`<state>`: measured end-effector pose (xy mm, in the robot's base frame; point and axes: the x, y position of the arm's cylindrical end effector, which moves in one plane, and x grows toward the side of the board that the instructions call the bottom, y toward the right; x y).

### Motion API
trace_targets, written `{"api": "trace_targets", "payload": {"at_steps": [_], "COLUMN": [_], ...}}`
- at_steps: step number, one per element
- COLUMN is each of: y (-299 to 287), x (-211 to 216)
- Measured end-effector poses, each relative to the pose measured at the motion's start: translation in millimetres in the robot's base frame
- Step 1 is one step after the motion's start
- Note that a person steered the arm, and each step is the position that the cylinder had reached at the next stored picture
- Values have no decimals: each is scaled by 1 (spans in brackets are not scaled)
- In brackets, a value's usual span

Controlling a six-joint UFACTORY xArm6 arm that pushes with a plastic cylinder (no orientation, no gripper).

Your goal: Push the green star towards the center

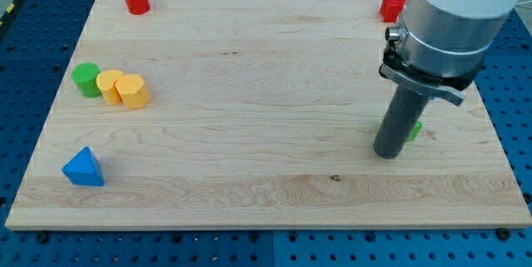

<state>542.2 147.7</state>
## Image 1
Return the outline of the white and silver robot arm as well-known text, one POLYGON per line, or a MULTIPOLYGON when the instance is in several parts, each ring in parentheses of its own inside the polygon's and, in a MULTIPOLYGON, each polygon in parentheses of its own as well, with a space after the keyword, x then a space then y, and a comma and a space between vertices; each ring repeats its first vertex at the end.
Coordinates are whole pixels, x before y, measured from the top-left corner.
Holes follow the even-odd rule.
POLYGON ((519 0, 406 0, 387 28, 380 74, 395 100, 432 97, 459 106, 506 18, 519 0))

